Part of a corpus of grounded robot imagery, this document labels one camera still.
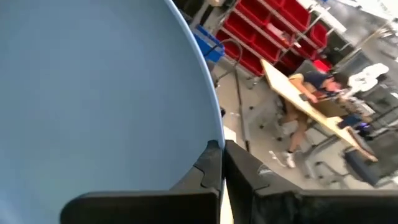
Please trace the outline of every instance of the sneaker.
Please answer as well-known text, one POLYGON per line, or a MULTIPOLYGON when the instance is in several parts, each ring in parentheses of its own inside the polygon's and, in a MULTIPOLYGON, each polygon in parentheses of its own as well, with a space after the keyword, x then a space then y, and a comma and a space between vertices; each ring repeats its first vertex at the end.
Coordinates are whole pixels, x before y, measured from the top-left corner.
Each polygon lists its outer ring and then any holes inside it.
POLYGON ((288 167, 290 167, 290 168, 296 167, 296 163, 294 162, 294 154, 293 153, 285 152, 285 158, 286 158, 286 164, 288 167))

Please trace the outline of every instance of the concrete floor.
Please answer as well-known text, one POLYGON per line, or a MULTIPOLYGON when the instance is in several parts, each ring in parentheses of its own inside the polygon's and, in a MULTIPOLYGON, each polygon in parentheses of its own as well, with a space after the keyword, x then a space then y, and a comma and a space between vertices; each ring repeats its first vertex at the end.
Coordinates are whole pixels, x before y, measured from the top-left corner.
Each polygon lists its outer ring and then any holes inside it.
MULTIPOLYGON (((224 73, 225 69, 228 68, 228 64, 219 63, 213 70, 214 75, 221 75, 224 73)), ((245 85, 245 80, 242 78, 240 80, 241 83, 241 95, 243 98, 244 109, 248 109, 250 106, 257 106, 259 103, 265 101, 271 101, 275 96, 270 90, 265 82, 259 82, 254 89, 248 90, 245 85)), ((223 118, 224 125, 233 130, 236 133, 236 142, 244 147, 242 140, 242 130, 239 118, 239 104, 238 104, 238 95, 236 93, 236 82, 235 77, 232 74, 227 75, 220 81, 220 86, 217 88, 217 95, 219 99, 219 103, 226 110, 226 115, 223 118)), ((269 111, 274 111, 273 103, 269 103, 269 111)), ((274 119, 273 115, 264 115, 265 119, 272 120, 274 119)), ((277 157, 283 161, 281 156, 281 152, 284 152, 288 145, 289 140, 283 140, 282 142, 278 142, 273 137, 273 133, 275 133, 275 129, 272 127, 260 129, 258 122, 253 122, 250 125, 250 134, 251 134, 251 152, 258 159, 260 159, 265 165, 269 166, 274 172, 279 175, 285 177, 290 180, 294 184, 300 186, 303 189, 328 189, 329 187, 325 187, 319 181, 313 179, 306 179, 302 171, 299 168, 289 169, 284 167, 277 160, 273 159, 269 151, 273 151, 277 157)), ((289 131, 294 130, 294 124, 289 125, 287 129, 289 131)), ((310 138, 315 142, 322 141, 325 137, 321 134, 317 133, 315 130, 309 130, 307 133, 310 138)), ((303 150, 308 149, 308 144, 303 144, 301 147, 303 150)), ((319 154, 314 161, 325 161, 332 168, 336 169, 341 173, 346 173, 346 169, 344 167, 343 160, 339 156, 342 149, 346 146, 342 142, 338 142, 329 149, 325 150, 323 153, 319 154)), ((358 180, 353 179, 352 177, 346 178, 346 183, 349 185, 351 189, 372 189, 372 187, 368 184, 360 182, 358 180)), ((395 185, 387 185, 383 187, 383 189, 393 189, 395 185)), ((331 186, 333 189, 337 189, 338 186, 331 186)))

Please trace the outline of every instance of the man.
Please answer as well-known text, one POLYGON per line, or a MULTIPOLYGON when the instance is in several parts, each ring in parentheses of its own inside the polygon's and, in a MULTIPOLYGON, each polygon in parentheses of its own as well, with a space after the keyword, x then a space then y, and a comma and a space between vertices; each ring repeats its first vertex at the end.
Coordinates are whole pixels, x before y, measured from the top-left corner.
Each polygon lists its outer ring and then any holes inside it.
MULTIPOLYGON (((289 77, 289 81, 299 91, 301 91, 312 103, 318 102, 317 96, 328 95, 340 90, 341 85, 335 82, 333 75, 320 72, 307 72, 303 74, 294 74, 289 77)), ((280 121, 281 124, 291 121, 297 121, 297 130, 293 133, 290 147, 286 155, 286 163, 290 168, 295 167, 293 153, 305 138, 305 132, 308 128, 308 116, 299 111, 292 103, 284 100, 286 114, 280 121)))

